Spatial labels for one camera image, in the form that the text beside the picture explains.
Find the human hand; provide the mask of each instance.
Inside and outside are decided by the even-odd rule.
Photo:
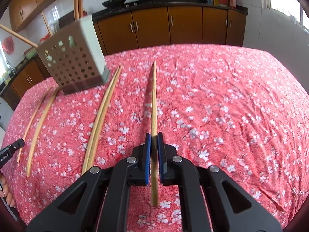
[[[0,191],[0,197],[6,197],[7,198],[7,204],[10,207],[14,207],[16,205],[16,202],[13,198],[13,193],[9,189],[9,184],[7,183],[7,178],[0,173],[0,180],[1,180],[1,185],[3,187],[3,190]]]

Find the curved wooden strip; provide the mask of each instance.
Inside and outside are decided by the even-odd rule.
[[[87,150],[86,150],[86,154],[85,154],[85,159],[84,159],[84,164],[82,166],[82,171],[81,171],[81,174],[83,175],[86,171],[87,171],[87,168],[88,168],[88,162],[89,162],[89,156],[90,156],[90,151],[91,151],[91,148],[92,148],[92,144],[93,144],[93,139],[95,137],[95,132],[97,130],[97,127],[98,127],[98,122],[100,120],[100,117],[101,117],[101,114],[102,114],[102,111],[103,111],[103,108],[104,108],[104,105],[106,103],[106,99],[107,99],[107,96],[109,95],[109,91],[111,90],[112,88],[112,85],[113,85],[113,82],[116,78],[116,75],[119,71],[119,67],[117,68],[113,78],[111,79],[111,81],[109,82],[109,85],[106,89],[106,92],[104,94],[104,97],[102,99],[102,102],[101,102],[101,105],[100,105],[100,108],[98,109],[98,113],[97,113],[97,116],[95,118],[95,122],[93,124],[93,127],[92,127],[92,130],[91,130],[91,134],[90,134],[90,138],[89,138],[89,141],[88,141],[88,145],[87,145]]]
[[[120,73],[121,73],[121,67],[119,68],[118,72],[116,73],[116,77],[113,81],[112,87],[111,87],[109,94],[107,96],[107,99],[106,99],[106,103],[103,107],[102,114],[100,116],[98,128],[95,131],[95,137],[94,137],[92,148],[91,148],[91,151],[90,151],[87,170],[89,170],[91,167],[93,167],[93,164],[94,164],[94,161],[95,161],[96,150],[97,150],[97,147],[98,147],[98,141],[100,139],[100,134],[101,134],[101,130],[102,130],[102,127],[103,127],[103,124],[104,124],[106,112],[109,108],[109,103],[110,103],[112,95],[114,93],[114,90],[115,90],[116,84],[118,82],[118,78],[119,78]]]
[[[157,148],[157,65],[156,61],[153,64],[152,72],[152,98],[151,98],[151,205],[152,207],[159,206],[158,193],[158,148]]]
[[[34,133],[34,136],[33,136],[33,139],[32,139],[32,142],[31,142],[31,147],[30,147],[30,151],[29,151],[29,156],[28,156],[28,161],[27,161],[27,177],[30,177],[30,173],[31,173],[31,164],[32,164],[32,158],[33,158],[33,154],[34,154],[34,149],[36,147],[36,144],[37,144],[37,140],[38,140],[38,136],[40,134],[40,131],[41,131],[41,127],[44,123],[44,120],[47,116],[47,113],[48,113],[48,110],[50,109],[51,105],[53,104],[54,102],[54,99],[58,93],[58,91],[60,90],[60,88],[56,88],[56,90],[54,91],[53,95],[51,95],[51,97],[49,98],[48,100],[48,103],[44,109],[44,112],[42,113],[42,116],[40,118],[40,121],[39,121],[39,124],[37,126],[37,129]]]
[[[24,141],[26,141],[27,134],[28,134],[29,129],[30,129],[31,125],[32,125],[32,121],[34,120],[34,117],[36,116],[36,114],[37,114],[37,112],[38,112],[38,110],[39,110],[39,108],[40,108],[40,106],[41,106],[43,100],[46,98],[46,96],[47,96],[47,94],[49,93],[49,91],[50,91],[50,89],[48,89],[48,91],[44,94],[44,96],[41,98],[40,102],[38,103],[37,107],[35,108],[35,110],[34,110],[32,116],[31,116],[31,118],[30,118],[30,120],[29,120],[29,123],[28,123],[28,125],[27,125],[27,128],[26,128],[26,130],[25,130],[25,133],[24,133],[24,136],[23,136],[23,140],[24,140]],[[19,150],[19,152],[18,152],[17,163],[20,162],[20,158],[21,158],[21,153],[22,153],[22,151],[23,151],[23,148],[20,148],[20,150]]]

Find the pink floral bedsheet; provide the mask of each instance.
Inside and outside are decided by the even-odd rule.
[[[157,62],[158,131],[195,165],[219,165],[260,202],[282,227],[308,195],[309,96],[267,52],[216,45],[171,45],[106,57],[124,68],[106,115],[95,164],[114,166],[150,132],[151,67]],[[22,98],[3,146],[23,137],[49,78]],[[2,172],[17,209],[29,223],[81,175],[85,148],[107,85],[63,95],[49,110],[26,177],[31,139],[47,103],[38,111],[16,156]],[[149,187],[132,187],[128,231],[180,231],[177,187],[159,187],[160,206],[150,205]]]

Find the blue gripper pad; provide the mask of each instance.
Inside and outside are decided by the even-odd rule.
[[[149,176],[150,176],[150,151],[151,151],[151,135],[150,133],[146,133],[144,152],[146,150],[145,155],[145,183],[149,184]]]

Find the wall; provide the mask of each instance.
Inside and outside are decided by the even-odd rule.
[[[0,19],[0,23],[8,27],[9,29],[12,29],[11,23],[10,23],[9,8],[5,10],[4,14],[2,15]],[[28,38],[26,30],[22,30],[18,33],[22,35],[23,37]],[[3,41],[8,36],[11,36],[11,34],[5,32],[4,30],[0,30],[0,41]],[[17,66],[19,62],[24,59],[24,52],[31,47],[30,45],[24,43],[23,41],[19,40],[18,38],[14,36],[13,36],[13,42],[14,42],[14,52],[12,53],[12,55],[8,55],[4,53],[7,60],[12,65],[12,67]]]

